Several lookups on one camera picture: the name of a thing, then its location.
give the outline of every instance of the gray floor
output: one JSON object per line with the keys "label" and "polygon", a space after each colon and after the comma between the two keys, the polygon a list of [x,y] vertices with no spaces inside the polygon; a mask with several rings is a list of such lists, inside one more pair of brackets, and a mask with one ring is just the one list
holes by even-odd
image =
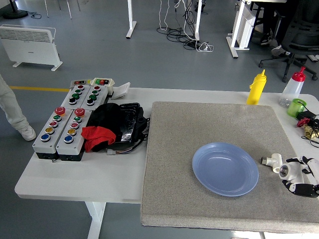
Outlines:
{"label": "gray floor", "polygon": [[[261,47],[258,34],[249,51],[233,59],[225,37],[232,29],[236,0],[207,1],[200,24],[201,41],[214,45],[213,52],[185,50],[181,43],[169,42],[157,33],[160,0],[133,0],[133,16],[138,22],[131,39],[127,1],[70,0],[72,19],[66,1],[48,0],[49,18],[43,0],[17,0],[19,9],[37,12],[41,19],[30,16],[6,20],[0,24],[55,27],[55,43],[63,65],[55,72],[52,66],[13,62],[0,43],[0,72],[10,86],[68,88],[72,80],[94,77],[113,78],[116,86],[131,82],[131,87],[174,88],[222,91],[249,91],[254,77],[261,73],[260,59],[270,57],[271,47]],[[178,27],[173,1],[166,22]],[[167,9],[163,2],[162,13]],[[179,24],[182,8],[177,9]],[[319,63],[308,60],[319,70]],[[265,92],[282,92],[284,63],[265,64]],[[290,77],[298,67],[292,66]],[[318,98],[318,84],[307,74],[302,93]],[[23,113],[39,133],[59,106],[66,93],[14,90]],[[21,199],[14,187],[33,154],[32,142],[24,141],[0,112],[0,238],[2,239],[84,239],[91,218],[83,202]],[[100,238],[217,238],[229,239],[230,231],[202,229],[149,228],[140,224],[140,206],[108,204]]]}

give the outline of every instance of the plastic plate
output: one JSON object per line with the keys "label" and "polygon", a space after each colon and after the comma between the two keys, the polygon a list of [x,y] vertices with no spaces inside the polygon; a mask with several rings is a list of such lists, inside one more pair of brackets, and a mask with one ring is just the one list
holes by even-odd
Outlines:
{"label": "plastic plate", "polygon": [[192,166],[201,184],[222,196],[244,195],[258,182],[258,168],[252,157],[228,143],[202,146],[194,154]]}

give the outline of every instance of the yellow squeeze bottle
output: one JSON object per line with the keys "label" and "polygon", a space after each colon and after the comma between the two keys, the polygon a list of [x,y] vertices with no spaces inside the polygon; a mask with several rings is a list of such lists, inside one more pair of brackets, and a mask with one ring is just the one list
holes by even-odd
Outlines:
{"label": "yellow squeeze bottle", "polygon": [[261,97],[261,93],[263,92],[263,89],[265,87],[267,81],[267,76],[265,75],[265,70],[261,74],[258,74],[254,82],[249,86],[250,93],[247,99],[248,105],[257,105],[259,102],[259,99]]}

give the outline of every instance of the white wire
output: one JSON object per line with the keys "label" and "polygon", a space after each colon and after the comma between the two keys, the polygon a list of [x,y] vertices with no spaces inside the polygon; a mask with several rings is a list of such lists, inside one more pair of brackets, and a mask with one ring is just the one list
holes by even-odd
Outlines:
{"label": "white wire", "polygon": [[[185,4],[184,0],[179,0],[178,3],[176,3],[176,4],[174,5],[174,8],[178,8],[178,7],[179,7],[180,1],[182,1],[183,4],[184,4],[184,10],[185,10],[185,14],[186,14],[186,4]],[[160,19],[160,12],[161,12],[161,4],[162,4],[162,2],[161,2],[161,0],[160,0],[159,19]],[[160,22],[160,20],[159,20],[159,27],[160,27],[161,30],[164,30],[164,31],[167,31],[167,29],[168,29],[168,25],[167,25],[167,23],[166,23],[166,17],[167,17],[168,10],[169,10],[169,0],[168,0],[168,2],[167,2],[167,5],[168,5],[168,8],[167,8],[166,15],[165,15],[165,18],[164,18],[164,23],[165,23],[165,25],[166,25],[166,29],[164,29],[164,28],[161,27],[161,22]],[[198,40],[191,38],[191,37],[186,33],[186,31],[185,31],[186,22],[187,22],[187,15],[185,15],[185,22],[184,22],[183,31],[184,31],[184,34],[185,34],[190,40],[196,41],[196,43],[195,43],[195,49],[196,49],[196,51],[198,51],[198,52],[212,52],[212,51],[214,50],[214,46],[213,46],[213,45],[209,45],[207,42],[203,42],[199,47],[197,47]]]}
{"label": "white wire", "polygon": [[209,45],[207,42],[203,42],[198,48],[197,48],[197,40],[196,40],[196,44],[195,44],[195,48],[196,51],[198,52],[213,52],[214,51],[214,46],[213,45]]}
{"label": "white wire", "polygon": [[[165,15],[165,18],[164,18],[164,23],[166,25],[166,29],[161,27],[160,20],[159,20],[159,27],[160,27],[161,30],[164,30],[164,31],[167,31],[167,29],[168,29],[168,25],[166,23],[166,17],[167,17],[168,10],[169,10],[169,0],[167,2],[167,5],[168,5],[168,8],[167,8],[166,15]],[[159,19],[160,19],[160,11],[161,11],[161,0],[160,0],[160,7],[159,7]]]}

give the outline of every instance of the green cup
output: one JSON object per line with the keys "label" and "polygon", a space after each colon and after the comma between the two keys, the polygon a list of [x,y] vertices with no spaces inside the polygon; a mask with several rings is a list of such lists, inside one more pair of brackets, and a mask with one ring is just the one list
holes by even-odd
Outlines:
{"label": "green cup", "polygon": [[307,103],[301,99],[293,99],[288,107],[287,114],[296,118],[299,112],[304,111],[306,105]]}

